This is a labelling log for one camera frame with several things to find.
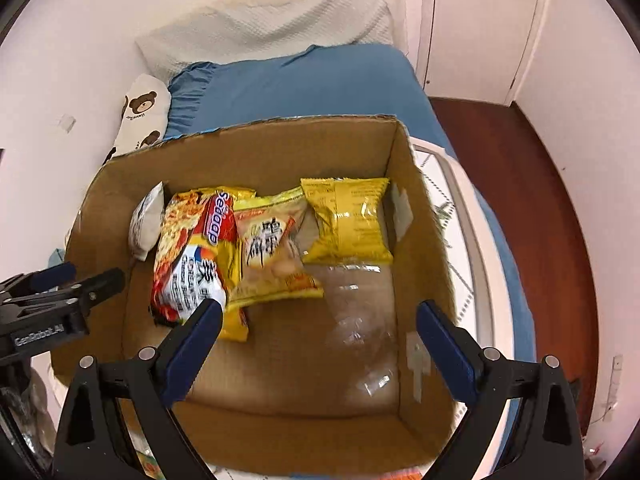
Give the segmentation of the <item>white black snack packet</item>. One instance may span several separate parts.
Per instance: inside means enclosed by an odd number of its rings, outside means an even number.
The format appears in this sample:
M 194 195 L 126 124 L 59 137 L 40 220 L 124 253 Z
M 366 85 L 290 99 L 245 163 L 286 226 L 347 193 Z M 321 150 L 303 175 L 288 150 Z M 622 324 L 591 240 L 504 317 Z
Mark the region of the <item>white black snack packet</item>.
M 131 255 L 144 261 L 160 238 L 165 208 L 164 184 L 158 182 L 149 190 L 131 215 L 128 246 Z

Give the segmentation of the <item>red instant noodle packet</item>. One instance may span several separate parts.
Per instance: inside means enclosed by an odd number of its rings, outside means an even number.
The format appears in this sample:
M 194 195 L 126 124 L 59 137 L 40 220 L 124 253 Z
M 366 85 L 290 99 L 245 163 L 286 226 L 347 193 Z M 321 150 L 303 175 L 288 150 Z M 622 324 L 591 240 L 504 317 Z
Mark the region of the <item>red instant noodle packet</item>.
M 196 188 L 171 197 L 156 248 L 150 312 L 154 323 L 184 324 L 205 299 L 222 307 L 222 339 L 247 341 L 244 315 L 228 306 L 240 281 L 234 203 L 250 188 Z

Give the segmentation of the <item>white diamond pattern quilt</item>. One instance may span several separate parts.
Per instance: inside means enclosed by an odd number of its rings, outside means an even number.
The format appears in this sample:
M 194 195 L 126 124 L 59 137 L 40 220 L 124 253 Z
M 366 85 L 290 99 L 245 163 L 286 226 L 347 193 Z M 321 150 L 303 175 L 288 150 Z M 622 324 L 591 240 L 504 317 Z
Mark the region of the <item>white diamond pattern quilt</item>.
M 414 162 L 423 174 L 442 239 L 454 291 L 454 324 L 479 346 L 512 359 L 514 333 L 506 276 L 474 185 L 443 148 L 413 138 Z

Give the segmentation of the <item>bear print pillow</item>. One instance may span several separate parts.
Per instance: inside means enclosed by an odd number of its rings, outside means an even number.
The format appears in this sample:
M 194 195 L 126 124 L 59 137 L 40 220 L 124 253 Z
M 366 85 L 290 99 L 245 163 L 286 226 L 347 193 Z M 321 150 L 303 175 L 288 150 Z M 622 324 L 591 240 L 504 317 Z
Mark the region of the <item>bear print pillow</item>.
M 170 102 L 163 81 L 148 74 L 137 76 L 125 94 L 122 120 L 105 161 L 160 142 L 167 129 Z

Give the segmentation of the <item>yellow biscuit snack bag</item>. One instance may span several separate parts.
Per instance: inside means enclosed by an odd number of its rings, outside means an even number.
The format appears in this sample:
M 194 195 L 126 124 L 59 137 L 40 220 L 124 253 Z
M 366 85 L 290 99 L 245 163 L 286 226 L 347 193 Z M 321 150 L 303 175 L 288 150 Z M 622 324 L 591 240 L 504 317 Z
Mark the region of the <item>yellow biscuit snack bag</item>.
M 322 285 L 307 271 L 296 243 L 306 216 L 301 188 L 234 203 L 240 277 L 230 308 L 294 298 L 321 298 Z

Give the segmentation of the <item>open cardboard box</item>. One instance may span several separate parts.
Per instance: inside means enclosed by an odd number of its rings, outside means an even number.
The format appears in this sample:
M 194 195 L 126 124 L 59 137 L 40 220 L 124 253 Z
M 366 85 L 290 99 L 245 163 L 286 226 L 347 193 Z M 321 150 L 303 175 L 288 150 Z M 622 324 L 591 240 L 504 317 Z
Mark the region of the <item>open cardboard box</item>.
M 90 333 L 52 354 L 119 361 L 222 292 L 219 341 L 174 411 L 206 462 L 258 474 L 385 474 L 431 462 L 454 402 L 410 370 L 416 309 L 454 310 L 442 236 L 391 117 L 270 120 L 116 157 L 66 257 L 121 268 Z

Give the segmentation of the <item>yellow foil snack packet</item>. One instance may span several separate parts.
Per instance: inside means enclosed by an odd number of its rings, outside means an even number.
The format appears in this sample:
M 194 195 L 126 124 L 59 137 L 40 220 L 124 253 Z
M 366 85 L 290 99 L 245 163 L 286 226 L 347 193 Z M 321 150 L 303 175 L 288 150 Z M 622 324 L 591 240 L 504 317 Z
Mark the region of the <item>yellow foil snack packet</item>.
M 383 236 L 378 206 L 387 178 L 302 179 L 319 235 L 304 253 L 309 264 L 385 264 L 393 261 Z

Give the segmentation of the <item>grey white pillow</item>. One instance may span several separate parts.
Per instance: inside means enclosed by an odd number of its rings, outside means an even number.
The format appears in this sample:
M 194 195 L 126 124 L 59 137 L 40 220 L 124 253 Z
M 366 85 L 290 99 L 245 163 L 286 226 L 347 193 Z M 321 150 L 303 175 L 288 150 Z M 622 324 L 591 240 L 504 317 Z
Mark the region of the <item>grey white pillow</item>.
M 387 44 L 408 52 L 405 0 L 218 0 L 136 39 L 168 82 L 197 62 L 280 58 L 311 46 Z

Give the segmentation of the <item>blue bed sheet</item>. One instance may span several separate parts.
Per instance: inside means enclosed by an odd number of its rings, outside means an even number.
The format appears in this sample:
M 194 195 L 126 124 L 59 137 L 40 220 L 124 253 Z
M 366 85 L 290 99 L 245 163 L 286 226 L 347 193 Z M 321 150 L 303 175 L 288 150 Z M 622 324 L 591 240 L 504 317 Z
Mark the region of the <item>blue bed sheet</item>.
M 415 138 L 454 154 L 410 63 L 386 44 L 312 46 L 270 60 L 192 63 L 168 90 L 168 140 L 272 118 L 393 115 Z

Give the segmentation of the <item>white door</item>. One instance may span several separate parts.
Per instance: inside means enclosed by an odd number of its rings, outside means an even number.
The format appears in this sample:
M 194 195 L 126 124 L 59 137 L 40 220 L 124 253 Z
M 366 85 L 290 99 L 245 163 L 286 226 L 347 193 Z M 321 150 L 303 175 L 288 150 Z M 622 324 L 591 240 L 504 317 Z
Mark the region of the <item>white door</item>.
M 544 0 L 433 0 L 427 95 L 509 105 L 543 6 Z

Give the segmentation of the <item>white wall socket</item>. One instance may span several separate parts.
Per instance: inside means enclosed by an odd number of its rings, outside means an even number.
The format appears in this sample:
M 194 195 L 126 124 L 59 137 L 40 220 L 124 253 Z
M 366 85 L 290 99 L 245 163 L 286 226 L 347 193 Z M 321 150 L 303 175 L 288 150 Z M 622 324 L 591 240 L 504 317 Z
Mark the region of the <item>white wall socket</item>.
M 58 120 L 58 128 L 65 133 L 70 133 L 76 124 L 76 118 L 69 114 L 63 114 Z

